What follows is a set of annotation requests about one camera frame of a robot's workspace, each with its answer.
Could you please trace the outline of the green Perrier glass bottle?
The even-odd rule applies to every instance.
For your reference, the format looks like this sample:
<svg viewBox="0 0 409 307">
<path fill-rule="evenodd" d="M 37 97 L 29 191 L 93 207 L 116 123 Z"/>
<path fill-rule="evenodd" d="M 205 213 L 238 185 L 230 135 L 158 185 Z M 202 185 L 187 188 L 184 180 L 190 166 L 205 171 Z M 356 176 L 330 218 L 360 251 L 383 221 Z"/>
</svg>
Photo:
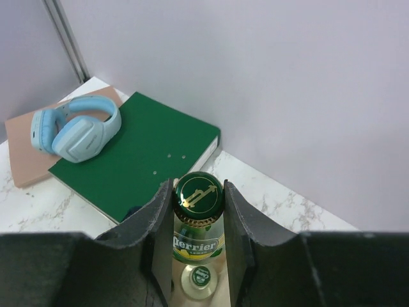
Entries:
<svg viewBox="0 0 409 307">
<path fill-rule="evenodd" d="M 173 256 L 187 265 L 204 265 L 224 250 L 225 192 L 203 171 L 182 176 L 173 190 Z"/>
</svg>

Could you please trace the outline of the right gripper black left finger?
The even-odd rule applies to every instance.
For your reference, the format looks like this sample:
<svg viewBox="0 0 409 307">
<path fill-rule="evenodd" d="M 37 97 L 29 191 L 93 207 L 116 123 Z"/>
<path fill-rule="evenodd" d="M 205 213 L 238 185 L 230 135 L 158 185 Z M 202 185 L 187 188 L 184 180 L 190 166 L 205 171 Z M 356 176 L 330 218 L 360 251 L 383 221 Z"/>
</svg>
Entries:
<svg viewBox="0 0 409 307">
<path fill-rule="evenodd" d="M 96 239 L 75 235 L 55 306 L 167 306 L 171 296 L 173 181 Z"/>
</svg>

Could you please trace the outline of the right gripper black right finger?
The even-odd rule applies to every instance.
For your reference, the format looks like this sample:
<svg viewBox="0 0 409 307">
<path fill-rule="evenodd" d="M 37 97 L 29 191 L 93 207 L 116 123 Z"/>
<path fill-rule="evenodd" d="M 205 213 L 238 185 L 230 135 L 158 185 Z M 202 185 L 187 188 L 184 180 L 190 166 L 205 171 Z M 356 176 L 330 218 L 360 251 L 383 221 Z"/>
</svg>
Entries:
<svg viewBox="0 0 409 307">
<path fill-rule="evenodd" d="M 322 306 L 301 236 L 272 221 L 224 181 L 232 306 Z"/>
</svg>

